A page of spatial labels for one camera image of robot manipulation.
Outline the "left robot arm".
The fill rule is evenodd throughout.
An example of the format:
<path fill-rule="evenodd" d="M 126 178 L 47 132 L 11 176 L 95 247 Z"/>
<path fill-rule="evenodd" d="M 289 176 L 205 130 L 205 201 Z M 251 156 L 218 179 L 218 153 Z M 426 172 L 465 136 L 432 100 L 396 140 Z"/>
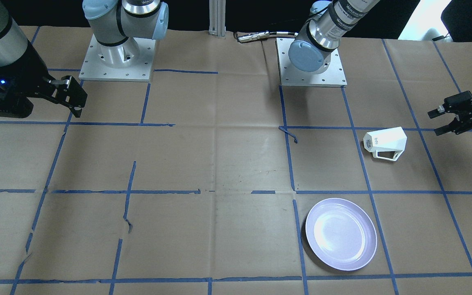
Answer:
<path fill-rule="evenodd" d="M 309 15 L 288 50 L 291 64 L 306 73 L 324 72 L 341 37 L 377 4 L 376 0 L 332 0 Z M 461 134 L 472 129 L 472 93 L 464 91 L 445 98 L 443 104 L 428 112 L 428 116 L 434 119 L 446 113 L 455 117 L 448 125 L 434 130 L 437 136 L 448 132 Z"/>

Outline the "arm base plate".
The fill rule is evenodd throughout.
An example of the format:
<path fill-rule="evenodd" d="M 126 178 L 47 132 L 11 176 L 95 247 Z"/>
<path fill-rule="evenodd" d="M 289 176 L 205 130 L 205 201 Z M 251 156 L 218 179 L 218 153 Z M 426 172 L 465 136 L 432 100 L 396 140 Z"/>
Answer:
<path fill-rule="evenodd" d="M 92 36 L 79 78 L 95 82 L 150 82 L 156 41 L 129 38 L 113 47 Z"/>
<path fill-rule="evenodd" d="M 292 65 L 287 52 L 294 39 L 277 38 L 279 73 L 282 86 L 347 86 L 340 53 L 335 49 L 329 56 L 324 72 L 305 72 Z"/>

